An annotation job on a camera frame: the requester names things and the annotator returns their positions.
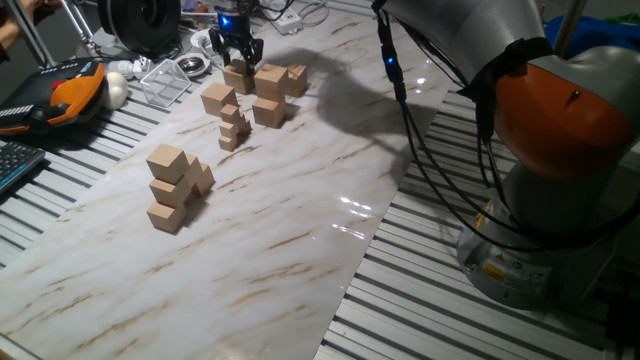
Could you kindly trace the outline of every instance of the wooden block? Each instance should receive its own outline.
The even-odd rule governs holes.
[[[147,158],[147,164],[156,179],[174,185],[189,168],[184,151],[167,144],[160,144]]]
[[[183,176],[177,184],[172,185],[162,180],[153,179],[149,184],[156,201],[162,205],[178,207],[184,204],[191,193],[187,177]]]
[[[233,149],[236,148],[236,145],[238,145],[238,139],[237,138],[228,138],[226,136],[220,136],[218,138],[218,143],[220,144],[220,149],[227,150],[227,151],[233,151]]]
[[[209,115],[220,116],[220,111],[227,105],[238,105],[236,93],[231,86],[214,83],[200,95],[204,110]]]
[[[240,134],[246,134],[251,131],[251,121],[247,120],[247,118],[242,115],[242,120],[240,120],[240,124],[242,127],[240,128]]]
[[[222,76],[225,84],[245,95],[250,93],[255,86],[253,76],[247,76],[247,63],[242,60],[231,60],[231,64],[222,70]]]
[[[281,66],[265,65],[255,76],[256,93],[259,98],[284,102],[289,78],[287,69]]]
[[[220,135],[226,138],[235,138],[236,136],[238,136],[239,130],[240,129],[236,124],[229,124],[226,122],[220,124]]]
[[[256,124],[277,128],[287,113],[287,104],[258,98],[253,103],[253,117]]]
[[[203,196],[204,194],[211,189],[216,180],[213,177],[213,173],[211,172],[211,167],[207,164],[200,164],[202,169],[202,176],[196,183],[196,186],[193,188],[193,192],[196,195]]]
[[[182,222],[187,217],[187,209],[184,204],[172,208],[154,202],[147,209],[147,215],[153,227],[173,234],[182,226]]]
[[[300,97],[307,90],[307,67],[291,65],[288,68],[289,86],[287,95]]]
[[[193,185],[196,184],[201,175],[200,170],[200,160],[195,155],[186,154],[187,161],[189,162],[189,169],[184,174],[184,177],[187,178],[187,182],[189,183],[189,188],[192,188]]]
[[[242,118],[241,116],[240,108],[231,104],[225,105],[225,107],[220,111],[222,121],[233,125],[240,123],[240,119]]]

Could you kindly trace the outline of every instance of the table surface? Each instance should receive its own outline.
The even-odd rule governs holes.
[[[395,27],[416,118],[449,81]],[[233,152],[199,94],[182,103],[0,273],[0,332],[46,359],[310,359],[409,153],[376,23],[333,14],[283,38],[265,62],[304,64],[280,129],[254,124]],[[253,122],[255,95],[239,96]],[[152,228],[146,157],[168,143],[210,164],[217,183],[177,235]]]

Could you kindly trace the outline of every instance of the white egg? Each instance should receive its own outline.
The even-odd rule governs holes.
[[[117,110],[127,100],[129,83],[122,74],[111,72],[107,74],[107,91],[104,94],[104,107]]]
[[[110,72],[109,74],[107,74],[107,83],[109,84],[109,87],[115,86],[115,87],[122,88],[122,90],[125,90],[125,91],[129,87],[129,83],[127,82],[127,79],[125,79],[124,76],[122,76],[122,74],[117,72]]]

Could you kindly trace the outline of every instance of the yellow label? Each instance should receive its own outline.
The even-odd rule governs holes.
[[[484,222],[484,215],[478,214],[478,216],[476,217],[476,230],[480,231],[480,228],[482,227],[483,222]]]
[[[497,267],[491,265],[491,263],[487,262],[484,264],[483,272],[487,274],[488,277],[494,279],[499,283],[504,282],[504,278],[507,276],[507,273],[498,269]]]

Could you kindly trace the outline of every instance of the keyboard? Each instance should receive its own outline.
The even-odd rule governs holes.
[[[16,142],[0,148],[0,194],[33,169],[45,154],[43,150]]]

